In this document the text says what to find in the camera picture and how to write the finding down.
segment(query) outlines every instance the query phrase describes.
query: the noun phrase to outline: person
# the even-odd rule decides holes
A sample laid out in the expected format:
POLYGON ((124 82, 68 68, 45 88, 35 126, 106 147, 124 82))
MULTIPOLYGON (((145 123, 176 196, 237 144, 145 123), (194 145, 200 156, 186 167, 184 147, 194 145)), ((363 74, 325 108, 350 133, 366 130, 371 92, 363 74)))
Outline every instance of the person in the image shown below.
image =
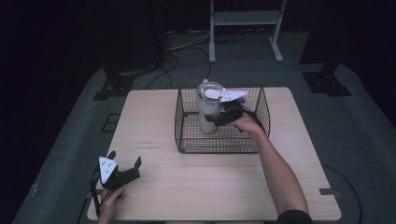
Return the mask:
MULTIPOLYGON (((256 143, 259 151, 262 169, 268 189, 274 200, 278 215, 277 224, 313 224, 309 216, 308 204, 306 203, 303 190, 294 172, 288 163, 280 156, 264 130, 248 114, 232 123, 235 128, 246 132, 256 143)), ((114 191, 102 205, 102 212, 99 216, 103 221, 114 218, 115 201, 121 194, 119 190, 114 191)))

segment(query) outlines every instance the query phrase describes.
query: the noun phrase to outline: wooden tabletop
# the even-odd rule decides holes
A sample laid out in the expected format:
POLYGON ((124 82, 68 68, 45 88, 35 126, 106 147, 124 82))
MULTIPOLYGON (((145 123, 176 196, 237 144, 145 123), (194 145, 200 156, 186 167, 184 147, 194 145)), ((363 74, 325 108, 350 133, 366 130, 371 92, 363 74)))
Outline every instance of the wooden tabletop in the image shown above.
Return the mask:
MULTIPOLYGON (((288 162, 314 220, 337 220, 341 212, 287 88, 264 88, 271 115, 270 139, 288 162)), ((182 154, 175 143, 177 90, 131 91, 109 152, 120 171, 141 156, 141 177, 125 186, 118 220, 276 220, 258 154, 182 154)), ((88 218, 97 219, 93 202, 88 218)))

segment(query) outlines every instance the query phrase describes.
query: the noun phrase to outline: black sleeve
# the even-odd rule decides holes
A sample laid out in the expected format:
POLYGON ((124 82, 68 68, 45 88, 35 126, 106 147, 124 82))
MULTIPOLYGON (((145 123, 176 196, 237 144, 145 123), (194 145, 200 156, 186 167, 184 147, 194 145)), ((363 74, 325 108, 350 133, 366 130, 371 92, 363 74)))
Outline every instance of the black sleeve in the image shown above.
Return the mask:
POLYGON ((311 216, 300 210, 286 211, 277 218, 276 224, 313 224, 311 216))

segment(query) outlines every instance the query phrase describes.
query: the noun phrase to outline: person's left hand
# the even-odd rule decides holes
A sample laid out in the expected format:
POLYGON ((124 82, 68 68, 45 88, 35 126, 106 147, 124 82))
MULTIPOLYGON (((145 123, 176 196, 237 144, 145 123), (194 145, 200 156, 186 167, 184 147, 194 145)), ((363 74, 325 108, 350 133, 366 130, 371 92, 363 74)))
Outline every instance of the person's left hand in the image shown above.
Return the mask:
POLYGON ((109 189, 104 189, 101 194, 102 198, 102 206, 101 212, 99 216, 98 223, 99 224, 107 224, 111 223, 114 220, 114 216, 116 215, 116 200, 121 196, 123 199, 125 194, 125 187, 122 186, 119 189, 116 189, 112 192, 109 189))

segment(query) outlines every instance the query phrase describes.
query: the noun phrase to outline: black wire basket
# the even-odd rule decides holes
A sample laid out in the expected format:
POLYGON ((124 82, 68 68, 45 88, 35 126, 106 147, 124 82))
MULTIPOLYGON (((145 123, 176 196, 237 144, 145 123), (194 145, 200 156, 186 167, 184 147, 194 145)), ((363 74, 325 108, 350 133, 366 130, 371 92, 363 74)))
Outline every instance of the black wire basket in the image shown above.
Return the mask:
MULTIPOLYGON (((243 106, 255 113, 269 136, 270 113, 262 87, 227 88, 230 91, 248 91, 243 106)), ((232 125, 219 126, 214 133, 203 133, 198 124, 196 89, 178 90, 175 114, 175 140, 180 153, 236 154, 257 153, 256 144, 246 133, 240 133, 232 125)))

